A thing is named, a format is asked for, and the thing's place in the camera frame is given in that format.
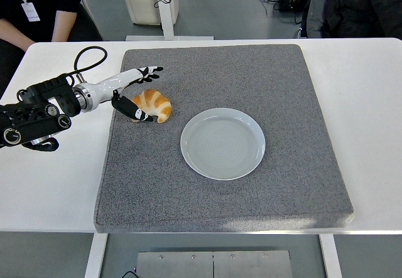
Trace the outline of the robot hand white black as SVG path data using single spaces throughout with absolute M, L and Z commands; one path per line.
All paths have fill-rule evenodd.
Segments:
M 134 83 L 152 82 L 159 78 L 157 72 L 162 71 L 162 67 L 135 68 L 105 79 L 97 84 L 87 84 L 88 90 L 87 108 L 94 110 L 99 104 L 111 101 L 112 106 L 123 115 L 130 119 L 153 122 L 152 116 L 138 107 L 127 97 L 121 96 L 120 92 Z

